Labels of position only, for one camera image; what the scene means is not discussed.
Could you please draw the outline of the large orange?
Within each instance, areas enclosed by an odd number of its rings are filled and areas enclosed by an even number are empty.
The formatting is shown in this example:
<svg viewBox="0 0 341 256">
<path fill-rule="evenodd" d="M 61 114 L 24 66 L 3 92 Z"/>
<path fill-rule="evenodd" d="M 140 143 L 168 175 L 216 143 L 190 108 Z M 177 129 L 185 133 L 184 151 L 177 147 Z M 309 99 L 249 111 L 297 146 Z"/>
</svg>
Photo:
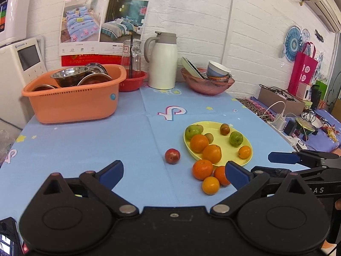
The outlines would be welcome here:
<svg viewBox="0 0 341 256">
<path fill-rule="evenodd" d="M 225 175 L 225 167 L 219 166 L 214 170 L 213 176 L 219 181 L 222 186 L 228 186 L 230 181 L 227 179 Z"/>
</svg>

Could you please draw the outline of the brown kiwi front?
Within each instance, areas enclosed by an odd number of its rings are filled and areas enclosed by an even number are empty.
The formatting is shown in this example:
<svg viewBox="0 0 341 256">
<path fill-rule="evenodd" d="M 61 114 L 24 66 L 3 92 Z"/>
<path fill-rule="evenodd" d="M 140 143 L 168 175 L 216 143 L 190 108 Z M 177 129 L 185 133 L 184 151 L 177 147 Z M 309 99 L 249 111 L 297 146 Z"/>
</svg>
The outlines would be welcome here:
<svg viewBox="0 0 341 256">
<path fill-rule="evenodd" d="M 211 133 L 206 133 L 205 136 L 207 137 L 209 143 L 212 143 L 214 140 L 214 137 Z"/>
</svg>

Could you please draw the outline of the brown kiwi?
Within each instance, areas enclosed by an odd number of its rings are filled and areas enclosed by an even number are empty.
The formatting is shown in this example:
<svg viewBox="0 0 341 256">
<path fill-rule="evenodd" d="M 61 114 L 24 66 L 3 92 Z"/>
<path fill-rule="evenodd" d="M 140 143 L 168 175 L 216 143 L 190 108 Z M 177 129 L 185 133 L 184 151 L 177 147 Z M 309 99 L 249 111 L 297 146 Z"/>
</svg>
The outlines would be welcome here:
<svg viewBox="0 0 341 256">
<path fill-rule="evenodd" d="M 200 124 L 196 124 L 196 126 L 200 129 L 200 132 L 202 133 L 204 131 L 204 127 Z"/>
<path fill-rule="evenodd" d="M 209 143 L 212 143 L 214 140 L 214 137 L 211 133 L 206 133 L 205 136 L 207 137 Z"/>
</svg>

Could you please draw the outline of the white power strip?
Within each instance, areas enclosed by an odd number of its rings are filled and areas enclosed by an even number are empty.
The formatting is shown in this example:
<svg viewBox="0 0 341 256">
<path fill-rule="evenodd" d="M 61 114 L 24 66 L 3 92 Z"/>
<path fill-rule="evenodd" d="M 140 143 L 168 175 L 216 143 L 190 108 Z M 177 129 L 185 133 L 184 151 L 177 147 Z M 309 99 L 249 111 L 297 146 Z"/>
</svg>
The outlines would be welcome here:
<svg viewBox="0 0 341 256">
<path fill-rule="evenodd" d="M 267 121 L 266 122 L 273 130 L 275 130 L 290 146 L 295 149 L 296 151 L 301 151 L 301 150 L 307 150 L 308 147 L 304 142 L 298 138 L 297 136 L 293 135 L 287 135 L 284 133 L 284 131 L 278 130 L 276 127 L 272 125 L 272 122 Z"/>
</svg>

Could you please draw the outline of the small orange right on plate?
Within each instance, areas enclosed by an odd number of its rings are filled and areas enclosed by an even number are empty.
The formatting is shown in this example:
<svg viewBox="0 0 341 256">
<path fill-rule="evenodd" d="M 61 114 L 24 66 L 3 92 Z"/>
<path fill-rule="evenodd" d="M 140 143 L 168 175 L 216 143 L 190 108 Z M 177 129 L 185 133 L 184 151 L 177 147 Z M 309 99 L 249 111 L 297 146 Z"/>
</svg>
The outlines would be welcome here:
<svg viewBox="0 0 341 256">
<path fill-rule="evenodd" d="M 242 146 L 238 150 L 238 157 L 242 160 L 248 159 L 252 154 L 252 149 L 250 146 Z"/>
</svg>

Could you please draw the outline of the yellow plastic plate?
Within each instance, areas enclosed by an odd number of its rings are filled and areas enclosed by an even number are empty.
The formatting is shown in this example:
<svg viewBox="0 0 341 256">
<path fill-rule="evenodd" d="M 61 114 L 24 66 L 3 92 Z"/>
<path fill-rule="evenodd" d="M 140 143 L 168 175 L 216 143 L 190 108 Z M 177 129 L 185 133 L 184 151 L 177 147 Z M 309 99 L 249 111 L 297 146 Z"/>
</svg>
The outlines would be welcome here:
<svg viewBox="0 0 341 256">
<path fill-rule="evenodd" d="M 235 147 L 230 144 L 230 134 L 227 136 L 223 136 L 220 134 L 220 126 L 222 123 L 215 121 L 199 121 L 193 123 L 193 125 L 201 125 L 203 126 L 203 134 L 210 133 L 213 135 L 213 143 L 221 148 L 222 157 L 221 160 L 213 164 L 214 166 L 225 166 L 228 161 L 234 161 L 240 166 L 246 165 L 253 157 L 253 148 L 246 136 L 243 136 L 243 142 L 240 146 Z M 250 155 L 242 159 L 239 157 L 239 149 L 242 146 L 250 147 Z"/>
</svg>

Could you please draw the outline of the yellow orange on table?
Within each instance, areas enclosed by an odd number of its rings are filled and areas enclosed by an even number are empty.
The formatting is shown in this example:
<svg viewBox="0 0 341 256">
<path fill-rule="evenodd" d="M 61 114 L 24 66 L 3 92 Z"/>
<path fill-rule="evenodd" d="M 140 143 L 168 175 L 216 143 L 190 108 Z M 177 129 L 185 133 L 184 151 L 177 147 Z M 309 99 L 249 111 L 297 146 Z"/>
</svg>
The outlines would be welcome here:
<svg viewBox="0 0 341 256">
<path fill-rule="evenodd" d="M 202 182 L 202 191 L 207 195 L 214 195 L 220 189 L 220 182 L 217 178 L 209 176 Z"/>
</svg>

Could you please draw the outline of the orange front on plate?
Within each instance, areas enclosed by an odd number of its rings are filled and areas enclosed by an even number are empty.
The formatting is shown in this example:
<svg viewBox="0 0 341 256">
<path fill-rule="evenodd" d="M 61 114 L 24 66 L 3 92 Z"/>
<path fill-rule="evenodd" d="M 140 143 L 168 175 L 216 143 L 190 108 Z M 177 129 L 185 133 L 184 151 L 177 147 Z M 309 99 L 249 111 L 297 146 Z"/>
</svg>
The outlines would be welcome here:
<svg viewBox="0 0 341 256">
<path fill-rule="evenodd" d="M 210 144 L 206 146 L 202 152 L 202 159 L 210 161 L 212 164 L 217 164 L 222 158 L 220 146 Z"/>
</svg>

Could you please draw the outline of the green apple right on plate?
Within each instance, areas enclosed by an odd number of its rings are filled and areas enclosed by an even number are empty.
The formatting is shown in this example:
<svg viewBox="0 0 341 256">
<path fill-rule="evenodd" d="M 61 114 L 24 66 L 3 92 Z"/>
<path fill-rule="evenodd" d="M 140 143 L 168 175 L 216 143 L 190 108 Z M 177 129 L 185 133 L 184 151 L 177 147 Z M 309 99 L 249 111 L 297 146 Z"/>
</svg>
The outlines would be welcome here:
<svg viewBox="0 0 341 256">
<path fill-rule="evenodd" d="M 243 143 L 243 135 L 238 131 L 231 132 L 229 143 L 231 146 L 239 147 Z"/>
</svg>

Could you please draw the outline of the green apple on plate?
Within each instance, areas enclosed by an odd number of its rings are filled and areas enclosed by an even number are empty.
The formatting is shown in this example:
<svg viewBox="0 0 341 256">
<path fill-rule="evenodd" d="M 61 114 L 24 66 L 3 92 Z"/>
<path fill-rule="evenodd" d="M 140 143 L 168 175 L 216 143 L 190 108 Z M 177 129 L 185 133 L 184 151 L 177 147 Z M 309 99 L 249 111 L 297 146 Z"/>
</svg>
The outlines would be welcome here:
<svg viewBox="0 0 341 256">
<path fill-rule="evenodd" d="M 231 146 L 239 147 L 243 143 L 243 135 L 238 131 L 231 132 L 229 143 Z"/>
<path fill-rule="evenodd" d="M 185 130 L 185 137 L 187 140 L 191 140 L 193 136 L 201 134 L 200 129 L 196 124 L 189 125 Z"/>
</svg>

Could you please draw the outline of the orange on table rear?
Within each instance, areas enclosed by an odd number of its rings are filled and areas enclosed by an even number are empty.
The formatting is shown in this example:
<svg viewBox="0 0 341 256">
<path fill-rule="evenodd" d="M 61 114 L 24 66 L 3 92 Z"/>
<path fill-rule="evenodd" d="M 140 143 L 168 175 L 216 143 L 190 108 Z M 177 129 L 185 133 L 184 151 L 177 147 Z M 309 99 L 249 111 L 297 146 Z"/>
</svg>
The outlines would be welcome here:
<svg viewBox="0 0 341 256">
<path fill-rule="evenodd" d="M 213 173 L 213 164 L 209 160 L 198 160 L 192 166 L 192 175 L 198 180 L 204 180 Z"/>
</svg>

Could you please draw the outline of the cardboard box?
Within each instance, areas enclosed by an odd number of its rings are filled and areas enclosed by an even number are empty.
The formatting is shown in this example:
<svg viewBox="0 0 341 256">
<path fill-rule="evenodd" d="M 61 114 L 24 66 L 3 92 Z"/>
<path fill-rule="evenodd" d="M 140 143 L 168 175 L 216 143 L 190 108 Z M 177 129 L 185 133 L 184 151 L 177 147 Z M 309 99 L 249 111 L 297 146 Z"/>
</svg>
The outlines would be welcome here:
<svg viewBox="0 0 341 256">
<path fill-rule="evenodd" d="M 261 88 L 257 99 L 267 107 L 270 107 L 273 104 L 271 110 L 275 113 L 284 112 L 284 115 L 293 113 L 296 116 L 299 116 L 305 107 L 305 104 L 296 98 L 294 98 L 294 100 L 288 100 L 284 96 L 276 94 L 266 88 Z"/>
</svg>

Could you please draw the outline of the small dark red fruit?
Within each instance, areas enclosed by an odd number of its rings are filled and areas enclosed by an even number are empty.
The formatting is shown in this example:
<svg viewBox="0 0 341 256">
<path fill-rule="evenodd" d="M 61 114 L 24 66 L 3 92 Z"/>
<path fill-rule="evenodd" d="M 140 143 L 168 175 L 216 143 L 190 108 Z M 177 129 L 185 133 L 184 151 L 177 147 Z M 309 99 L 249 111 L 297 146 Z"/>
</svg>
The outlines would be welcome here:
<svg viewBox="0 0 341 256">
<path fill-rule="evenodd" d="M 220 126 L 220 134 L 227 136 L 230 133 L 230 127 L 228 124 L 224 123 Z"/>
</svg>

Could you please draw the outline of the orange rear on plate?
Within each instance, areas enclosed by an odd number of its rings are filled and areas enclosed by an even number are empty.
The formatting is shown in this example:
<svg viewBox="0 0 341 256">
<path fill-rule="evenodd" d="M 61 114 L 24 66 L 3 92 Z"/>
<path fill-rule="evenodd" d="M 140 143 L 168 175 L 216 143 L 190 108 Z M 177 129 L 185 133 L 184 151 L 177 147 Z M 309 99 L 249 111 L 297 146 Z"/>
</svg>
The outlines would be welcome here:
<svg viewBox="0 0 341 256">
<path fill-rule="evenodd" d="M 194 135 L 190 140 L 190 149 L 195 153 L 201 153 L 209 145 L 209 140 L 205 135 Z"/>
</svg>

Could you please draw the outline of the red apple on table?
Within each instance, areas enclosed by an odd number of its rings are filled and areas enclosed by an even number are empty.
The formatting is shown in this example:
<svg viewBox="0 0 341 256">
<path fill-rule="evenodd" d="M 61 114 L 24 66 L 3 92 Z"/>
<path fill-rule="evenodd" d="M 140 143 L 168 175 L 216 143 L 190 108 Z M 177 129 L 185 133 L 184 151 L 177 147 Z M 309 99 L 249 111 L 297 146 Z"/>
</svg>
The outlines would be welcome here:
<svg viewBox="0 0 341 256">
<path fill-rule="evenodd" d="M 170 148 L 165 152 L 165 160 L 168 164 L 177 164 L 180 161 L 180 152 L 174 148 Z"/>
</svg>

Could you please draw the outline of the green apple left on plate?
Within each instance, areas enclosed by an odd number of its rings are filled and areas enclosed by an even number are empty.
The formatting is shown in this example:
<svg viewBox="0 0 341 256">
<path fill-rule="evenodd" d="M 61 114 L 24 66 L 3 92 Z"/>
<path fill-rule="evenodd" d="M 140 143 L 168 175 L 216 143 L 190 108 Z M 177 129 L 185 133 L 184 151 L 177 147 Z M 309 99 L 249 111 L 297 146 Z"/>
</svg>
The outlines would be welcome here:
<svg viewBox="0 0 341 256">
<path fill-rule="evenodd" d="M 191 140 L 193 136 L 201 134 L 200 129 L 196 124 L 189 125 L 185 130 L 185 137 L 187 140 Z"/>
</svg>

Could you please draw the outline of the orange plastic basin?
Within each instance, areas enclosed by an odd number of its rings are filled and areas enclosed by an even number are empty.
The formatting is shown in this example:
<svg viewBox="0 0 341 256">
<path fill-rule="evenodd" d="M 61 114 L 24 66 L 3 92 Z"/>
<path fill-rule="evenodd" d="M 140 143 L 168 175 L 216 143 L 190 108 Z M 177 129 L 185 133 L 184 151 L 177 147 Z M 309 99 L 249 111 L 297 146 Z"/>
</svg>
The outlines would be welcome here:
<svg viewBox="0 0 341 256">
<path fill-rule="evenodd" d="M 121 65 L 105 64 L 104 68 L 111 81 L 34 91 L 34 88 L 43 84 L 57 84 L 51 78 L 56 71 L 50 71 L 27 84 L 21 93 L 29 99 L 37 120 L 43 124 L 107 118 L 117 109 L 119 86 L 127 73 Z"/>
</svg>

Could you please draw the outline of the red gift bag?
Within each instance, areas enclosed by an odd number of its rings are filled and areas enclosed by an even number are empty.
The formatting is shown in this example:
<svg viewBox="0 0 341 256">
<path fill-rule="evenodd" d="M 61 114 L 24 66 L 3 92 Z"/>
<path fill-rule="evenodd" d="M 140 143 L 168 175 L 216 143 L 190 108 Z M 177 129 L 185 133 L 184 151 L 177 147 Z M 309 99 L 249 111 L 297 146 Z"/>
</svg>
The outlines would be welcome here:
<svg viewBox="0 0 341 256">
<path fill-rule="evenodd" d="M 307 47 L 313 48 L 312 56 L 304 53 Z M 310 84 L 318 64 L 315 55 L 316 47 L 313 42 L 304 43 L 302 51 L 297 52 L 287 90 L 291 95 L 296 95 L 300 83 Z"/>
</svg>

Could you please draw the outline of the pink glass bowl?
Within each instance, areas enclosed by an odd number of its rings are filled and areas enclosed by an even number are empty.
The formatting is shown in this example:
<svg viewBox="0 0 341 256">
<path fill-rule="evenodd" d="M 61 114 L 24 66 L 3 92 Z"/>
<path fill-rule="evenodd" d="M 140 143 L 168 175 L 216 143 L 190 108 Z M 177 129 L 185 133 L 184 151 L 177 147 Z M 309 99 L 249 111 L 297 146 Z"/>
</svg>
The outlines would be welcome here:
<svg viewBox="0 0 341 256">
<path fill-rule="evenodd" d="M 228 81 L 200 79 L 190 75 L 185 68 L 182 68 L 180 71 L 190 89 L 199 94 L 210 96 L 218 95 L 229 89 L 235 82 L 233 78 L 230 78 Z"/>
</svg>

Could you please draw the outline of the red plastic basket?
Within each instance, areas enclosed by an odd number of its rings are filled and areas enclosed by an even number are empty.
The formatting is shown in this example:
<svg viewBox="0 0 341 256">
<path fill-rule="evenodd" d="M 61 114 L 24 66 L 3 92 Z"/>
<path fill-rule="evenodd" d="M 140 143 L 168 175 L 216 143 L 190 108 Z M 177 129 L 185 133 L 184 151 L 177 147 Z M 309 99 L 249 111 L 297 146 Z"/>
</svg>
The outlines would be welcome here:
<svg viewBox="0 0 341 256">
<path fill-rule="evenodd" d="M 147 79 L 148 74 L 144 71 L 133 71 L 132 77 L 126 78 L 120 83 L 120 92 L 131 92 L 140 89 L 143 82 Z"/>
</svg>

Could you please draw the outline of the steel bowl in basin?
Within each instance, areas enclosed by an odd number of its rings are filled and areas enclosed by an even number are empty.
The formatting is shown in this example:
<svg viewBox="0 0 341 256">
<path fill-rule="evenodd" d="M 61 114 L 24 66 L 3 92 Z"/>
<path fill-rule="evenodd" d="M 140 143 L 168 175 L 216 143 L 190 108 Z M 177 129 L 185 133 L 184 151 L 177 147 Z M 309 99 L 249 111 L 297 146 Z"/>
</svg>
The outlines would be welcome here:
<svg viewBox="0 0 341 256">
<path fill-rule="evenodd" d="M 53 73 L 50 77 L 54 79 L 60 87 L 73 87 L 87 75 L 92 73 L 89 67 L 73 67 L 62 69 Z"/>
</svg>

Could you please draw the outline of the blue paper fan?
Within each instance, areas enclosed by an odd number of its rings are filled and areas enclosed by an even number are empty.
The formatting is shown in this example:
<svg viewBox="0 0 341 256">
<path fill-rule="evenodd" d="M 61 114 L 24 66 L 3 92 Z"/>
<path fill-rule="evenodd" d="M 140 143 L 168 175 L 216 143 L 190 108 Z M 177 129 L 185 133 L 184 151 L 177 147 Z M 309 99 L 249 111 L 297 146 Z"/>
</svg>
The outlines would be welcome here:
<svg viewBox="0 0 341 256">
<path fill-rule="evenodd" d="M 296 55 L 299 51 L 302 51 L 303 40 L 302 40 L 302 31 L 296 25 L 293 25 L 287 31 L 287 34 L 284 38 L 284 43 L 280 50 L 279 57 L 284 58 L 290 62 L 294 62 L 296 59 Z"/>
</svg>

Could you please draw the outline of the white blue ceramic bowl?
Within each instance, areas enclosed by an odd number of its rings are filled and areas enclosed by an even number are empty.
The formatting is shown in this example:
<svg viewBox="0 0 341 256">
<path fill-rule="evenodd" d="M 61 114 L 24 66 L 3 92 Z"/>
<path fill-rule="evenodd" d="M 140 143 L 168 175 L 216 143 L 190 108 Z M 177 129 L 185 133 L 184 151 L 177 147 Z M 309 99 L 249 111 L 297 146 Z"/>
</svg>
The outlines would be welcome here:
<svg viewBox="0 0 341 256">
<path fill-rule="evenodd" d="M 225 77 L 230 76 L 231 74 L 224 65 L 221 65 L 215 61 L 209 61 L 207 75 L 212 77 Z"/>
</svg>

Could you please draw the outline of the clear glass bottles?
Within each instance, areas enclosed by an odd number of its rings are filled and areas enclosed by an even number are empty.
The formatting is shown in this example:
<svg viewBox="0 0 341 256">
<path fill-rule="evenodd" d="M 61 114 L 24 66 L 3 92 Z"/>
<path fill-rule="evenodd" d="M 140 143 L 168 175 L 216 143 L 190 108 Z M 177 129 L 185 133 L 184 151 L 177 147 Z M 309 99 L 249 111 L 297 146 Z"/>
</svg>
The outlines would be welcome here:
<svg viewBox="0 0 341 256">
<path fill-rule="evenodd" d="M 121 65 L 127 72 L 127 79 L 138 77 L 141 73 L 140 44 L 138 39 L 126 40 L 123 43 Z"/>
</svg>

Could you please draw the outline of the white dish in bowl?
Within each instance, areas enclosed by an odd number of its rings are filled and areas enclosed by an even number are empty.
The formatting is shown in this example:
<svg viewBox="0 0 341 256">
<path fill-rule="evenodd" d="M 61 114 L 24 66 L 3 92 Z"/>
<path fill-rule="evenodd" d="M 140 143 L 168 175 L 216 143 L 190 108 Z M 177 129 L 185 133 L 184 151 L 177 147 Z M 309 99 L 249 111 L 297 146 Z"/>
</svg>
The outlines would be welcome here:
<svg viewBox="0 0 341 256">
<path fill-rule="evenodd" d="M 181 62 L 186 71 L 193 77 L 204 79 L 205 77 L 200 73 L 200 71 L 190 62 L 186 57 L 181 58 Z"/>
</svg>

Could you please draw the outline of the white thermos jug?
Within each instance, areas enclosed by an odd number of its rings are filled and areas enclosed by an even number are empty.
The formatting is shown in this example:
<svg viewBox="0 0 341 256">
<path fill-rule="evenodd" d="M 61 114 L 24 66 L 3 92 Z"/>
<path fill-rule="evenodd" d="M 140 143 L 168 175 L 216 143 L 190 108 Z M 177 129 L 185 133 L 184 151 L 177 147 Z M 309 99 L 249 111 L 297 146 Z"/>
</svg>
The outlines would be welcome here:
<svg viewBox="0 0 341 256">
<path fill-rule="evenodd" d="M 175 87 L 178 47 L 175 33 L 156 31 L 144 43 L 144 58 L 149 63 L 148 86 L 157 90 Z"/>
</svg>

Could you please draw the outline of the white appliance with screen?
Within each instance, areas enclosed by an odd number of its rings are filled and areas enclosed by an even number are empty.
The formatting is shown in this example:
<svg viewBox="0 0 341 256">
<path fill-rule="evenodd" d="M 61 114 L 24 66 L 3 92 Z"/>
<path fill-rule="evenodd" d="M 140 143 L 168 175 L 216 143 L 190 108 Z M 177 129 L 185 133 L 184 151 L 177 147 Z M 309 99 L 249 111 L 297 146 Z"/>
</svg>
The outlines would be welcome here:
<svg viewBox="0 0 341 256">
<path fill-rule="evenodd" d="M 21 91 L 47 72 L 43 37 L 29 38 L 1 47 L 1 119 L 19 128 L 29 122 L 33 110 Z"/>
</svg>

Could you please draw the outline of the air conditioner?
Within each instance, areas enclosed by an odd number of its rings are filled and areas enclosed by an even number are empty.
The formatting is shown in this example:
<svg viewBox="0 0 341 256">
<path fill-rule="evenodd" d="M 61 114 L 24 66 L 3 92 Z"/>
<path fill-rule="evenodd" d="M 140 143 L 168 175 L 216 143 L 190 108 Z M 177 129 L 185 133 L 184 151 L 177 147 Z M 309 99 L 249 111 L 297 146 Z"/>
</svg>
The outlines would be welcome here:
<svg viewBox="0 0 341 256">
<path fill-rule="evenodd" d="M 333 33 L 340 33 L 340 9 L 334 0 L 305 0 L 324 25 Z"/>
</svg>

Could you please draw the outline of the white water purifier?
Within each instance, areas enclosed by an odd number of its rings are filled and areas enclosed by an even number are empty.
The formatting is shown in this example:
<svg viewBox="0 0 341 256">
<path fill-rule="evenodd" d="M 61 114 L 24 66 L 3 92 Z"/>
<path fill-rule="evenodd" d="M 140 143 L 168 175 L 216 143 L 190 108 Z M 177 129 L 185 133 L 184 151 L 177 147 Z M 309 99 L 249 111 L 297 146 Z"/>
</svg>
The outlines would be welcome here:
<svg viewBox="0 0 341 256">
<path fill-rule="evenodd" d="M 30 0 L 1 0 L 1 46 L 27 37 Z"/>
</svg>

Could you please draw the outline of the bedding wall poster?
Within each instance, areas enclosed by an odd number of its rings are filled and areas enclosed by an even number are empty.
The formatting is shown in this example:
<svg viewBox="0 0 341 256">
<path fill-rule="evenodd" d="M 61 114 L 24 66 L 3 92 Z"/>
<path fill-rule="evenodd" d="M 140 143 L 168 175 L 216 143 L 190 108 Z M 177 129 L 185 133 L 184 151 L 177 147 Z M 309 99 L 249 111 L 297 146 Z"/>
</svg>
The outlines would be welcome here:
<svg viewBox="0 0 341 256">
<path fill-rule="evenodd" d="M 61 65 L 119 64 L 123 43 L 142 38 L 148 4 L 146 0 L 65 0 Z"/>
</svg>

